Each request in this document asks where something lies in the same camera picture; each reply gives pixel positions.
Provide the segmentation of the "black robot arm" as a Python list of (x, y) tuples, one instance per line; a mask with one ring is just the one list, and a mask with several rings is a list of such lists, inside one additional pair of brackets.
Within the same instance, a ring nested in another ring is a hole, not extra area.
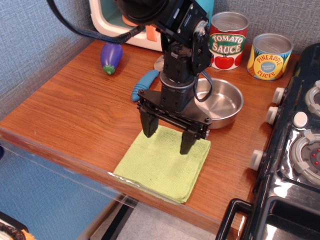
[(209, 134), (211, 118), (196, 106), (200, 76), (211, 81), (210, 26), (206, 11), (194, 0), (119, 0), (122, 14), (138, 26), (160, 33), (164, 65), (161, 90), (138, 91), (143, 133), (151, 137), (163, 120), (183, 130), (180, 153)]

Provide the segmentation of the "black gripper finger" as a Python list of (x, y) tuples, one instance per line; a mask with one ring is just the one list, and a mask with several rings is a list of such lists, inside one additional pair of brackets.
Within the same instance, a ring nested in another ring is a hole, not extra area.
[(145, 111), (140, 111), (140, 121), (144, 135), (149, 138), (157, 130), (159, 125), (159, 118)]
[(195, 131), (184, 131), (181, 137), (180, 154), (186, 155), (189, 153), (191, 147), (197, 140), (197, 133)]

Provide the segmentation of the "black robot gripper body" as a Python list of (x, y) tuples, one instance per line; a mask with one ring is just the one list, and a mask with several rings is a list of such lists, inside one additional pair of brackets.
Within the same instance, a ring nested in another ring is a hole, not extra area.
[(198, 80), (189, 84), (170, 86), (162, 83), (161, 91), (141, 89), (138, 91), (139, 111), (147, 112), (184, 131), (194, 131), (197, 139), (209, 135), (211, 118), (200, 110), (195, 99)]

